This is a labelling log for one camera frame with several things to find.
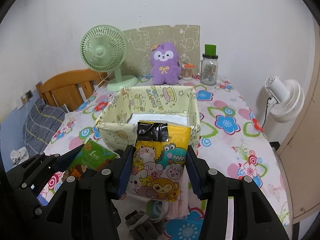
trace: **green snack bag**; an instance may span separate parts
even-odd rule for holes
[[[67,168],[65,175],[80,179],[85,172],[102,170],[117,156],[116,153],[89,139]]]

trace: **black jar lid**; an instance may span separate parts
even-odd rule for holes
[[[209,56],[209,55],[206,55],[206,54],[202,54],[202,57],[211,58],[211,59],[218,59],[218,55]]]

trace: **wooden headboard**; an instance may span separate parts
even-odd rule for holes
[[[50,106],[66,104],[70,111],[74,111],[83,103],[78,85],[88,99],[94,91],[92,82],[99,84],[106,76],[106,73],[91,69],[71,70],[50,78],[44,84],[38,83],[36,88],[39,96]]]

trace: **white fan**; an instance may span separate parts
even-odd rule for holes
[[[300,113],[304,103],[304,92],[298,81],[288,79],[284,82],[271,75],[265,83],[273,96],[268,100],[266,117],[270,113],[279,123],[289,122]]]

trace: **crocodile teeth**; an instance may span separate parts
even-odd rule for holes
[[[184,161],[186,159],[185,156],[177,156],[177,155],[174,155],[173,158],[179,161]]]

